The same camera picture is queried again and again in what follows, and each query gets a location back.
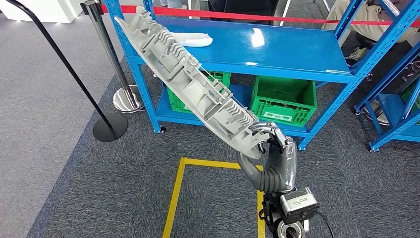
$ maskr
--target gray plastic part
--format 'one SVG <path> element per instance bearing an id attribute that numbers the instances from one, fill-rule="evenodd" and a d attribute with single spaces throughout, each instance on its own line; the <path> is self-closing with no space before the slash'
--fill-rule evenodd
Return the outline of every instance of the gray plastic part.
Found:
<path id="1" fill-rule="evenodd" d="M 222 83 L 210 82 L 200 72 L 201 64 L 171 33 L 156 23 L 142 6 L 128 24 L 119 17 L 129 42 L 150 69 L 220 139 L 247 157 L 261 156 L 257 145 L 269 134 L 253 133 L 258 118 L 233 98 Z"/>

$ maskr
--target green plastic crate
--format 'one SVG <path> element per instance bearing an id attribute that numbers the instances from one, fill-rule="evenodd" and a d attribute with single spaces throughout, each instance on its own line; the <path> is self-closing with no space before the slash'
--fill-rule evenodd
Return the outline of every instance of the green plastic crate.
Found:
<path id="1" fill-rule="evenodd" d="M 413 91 L 413 88 L 415 87 L 417 83 L 417 80 L 414 81 L 410 86 L 408 86 L 404 91 L 401 92 L 400 96 L 404 103 L 407 103 L 410 99 L 411 92 Z M 416 101 L 414 102 L 413 107 L 411 108 L 411 112 L 415 112 L 420 108 L 420 95 L 417 96 Z"/>
<path id="2" fill-rule="evenodd" d="M 256 76 L 251 111 L 258 118 L 302 127 L 317 109 L 314 81 Z"/>
<path id="3" fill-rule="evenodd" d="M 213 76 L 219 82 L 223 83 L 226 87 L 229 87 L 230 73 L 209 71 L 209 74 L 211 76 L 209 76 L 206 72 L 203 72 L 203 71 L 201 73 L 207 76 L 210 82 L 213 82 L 213 78 L 211 77 Z M 172 111 L 192 114 L 192 112 L 188 109 L 188 107 L 186 107 L 185 104 L 169 88 L 168 88 L 168 95 L 169 95 L 169 102 L 171 104 Z"/>

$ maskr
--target person's leg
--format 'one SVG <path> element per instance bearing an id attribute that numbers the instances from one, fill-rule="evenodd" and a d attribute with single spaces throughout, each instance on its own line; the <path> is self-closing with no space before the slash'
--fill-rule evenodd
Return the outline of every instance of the person's leg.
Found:
<path id="1" fill-rule="evenodd" d="M 160 5 L 168 6 L 168 0 L 160 0 Z"/>
<path id="2" fill-rule="evenodd" d="M 182 8 L 181 0 L 167 0 L 169 8 Z"/>
<path id="3" fill-rule="evenodd" d="M 344 12 L 346 11 L 349 0 L 337 0 L 334 3 L 333 8 L 331 9 L 330 14 L 328 15 L 328 20 L 340 20 L 343 16 Z M 380 21 L 378 18 L 378 13 L 381 10 L 379 6 L 372 5 L 368 6 L 367 4 L 363 3 L 359 10 L 356 12 L 355 16 L 353 17 L 354 21 Z M 324 24 L 323 29 L 326 30 L 333 30 L 337 24 Z M 382 34 L 386 31 L 388 26 L 377 26 L 377 25 L 349 25 L 347 30 L 343 33 L 339 41 L 339 45 L 342 46 L 346 38 L 349 36 L 350 30 L 356 31 L 359 34 L 368 37 L 374 41 L 377 41 Z"/>
<path id="4" fill-rule="evenodd" d="M 409 38 L 409 36 L 418 31 L 418 28 L 409 27 L 403 35 L 398 39 L 397 43 L 403 42 Z"/>

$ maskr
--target white label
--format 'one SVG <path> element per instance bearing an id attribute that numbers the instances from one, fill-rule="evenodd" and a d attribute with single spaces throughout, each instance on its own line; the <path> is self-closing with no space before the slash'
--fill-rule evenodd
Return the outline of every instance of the white label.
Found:
<path id="1" fill-rule="evenodd" d="M 342 73 L 342 74 L 349 74 L 349 72 L 346 71 L 339 71 L 339 70 L 331 70 L 331 69 L 326 69 L 325 72 L 327 73 Z"/>
<path id="2" fill-rule="evenodd" d="M 269 113 L 269 112 L 265 112 L 263 117 L 265 118 L 273 118 L 273 119 L 277 119 L 277 120 L 285 120 L 285 121 L 292 121 L 292 117 L 291 116 L 285 116 L 285 115 L 281 115 L 281 114 L 275 114 L 275 113 Z"/>

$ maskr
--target gray carpet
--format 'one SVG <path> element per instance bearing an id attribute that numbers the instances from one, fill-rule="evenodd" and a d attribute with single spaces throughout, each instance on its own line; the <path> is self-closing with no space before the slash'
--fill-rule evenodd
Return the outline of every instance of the gray carpet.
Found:
<path id="1" fill-rule="evenodd" d="M 288 15 L 326 16 L 320 0 L 299 3 L 292 2 Z M 110 26 L 109 18 L 104 20 Z M 100 98 L 112 69 L 89 20 L 47 28 Z M 0 237 L 24 237 L 32 224 L 28 237 L 160 237 L 179 158 L 234 161 L 233 151 L 207 129 L 163 123 L 168 133 L 153 134 L 144 113 L 126 115 L 130 127 L 120 140 L 95 141 L 91 130 L 97 115 L 89 120 L 92 107 L 33 24 L 0 14 L 0 31 L 5 79 L 0 83 Z M 114 31 L 109 33 L 115 39 Z M 355 45 L 350 37 L 343 51 Z M 364 82 L 308 151 L 299 152 L 298 186 L 313 190 L 338 237 L 418 237 L 418 144 L 391 142 L 370 154 L 374 129 L 351 112 L 397 59 L 383 60 L 374 82 Z M 144 72 L 156 102 L 160 83 Z M 236 83 L 251 80 L 234 76 Z M 114 112 L 110 99 L 117 88 L 114 78 L 103 94 L 107 112 Z M 330 84 L 318 91 L 317 113 L 337 88 Z M 57 105 L 60 97 L 65 100 Z M 255 237 L 255 206 L 255 191 L 240 171 L 187 167 L 172 237 Z M 318 218 L 312 228 L 310 238 L 328 237 Z"/>
<path id="2" fill-rule="evenodd" d="M 100 99 L 114 72 L 89 17 L 45 27 Z M 1 238 L 28 234 L 93 111 L 34 23 L 0 14 Z"/>
<path id="3" fill-rule="evenodd" d="M 387 55 L 381 65 L 391 58 L 398 60 L 398 54 Z M 125 62 L 123 67 L 128 72 Z M 156 103 L 161 84 L 147 67 L 143 72 Z M 233 75 L 232 83 L 251 79 Z M 311 188 L 339 238 L 417 237 L 418 144 L 395 141 L 372 154 L 367 143 L 374 128 L 351 111 L 372 85 L 364 82 L 308 150 L 299 152 L 297 186 Z M 114 78 L 101 101 L 107 112 L 115 111 L 106 99 L 117 88 Z M 329 84 L 318 90 L 321 107 L 337 88 Z M 163 123 L 167 133 L 154 134 L 144 113 L 126 117 L 127 133 L 101 143 L 92 137 L 97 115 L 92 116 L 61 175 L 74 172 L 71 182 L 60 188 L 57 181 L 47 212 L 40 213 L 28 237 L 161 237 L 180 158 L 234 161 L 234 151 L 204 127 Z M 48 210 L 57 194 L 59 203 Z M 256 192 L 241 171 L 187 166 L 171 237 L 256 236 Z M 319 218 L 308 237 L 329 237 Z"/>

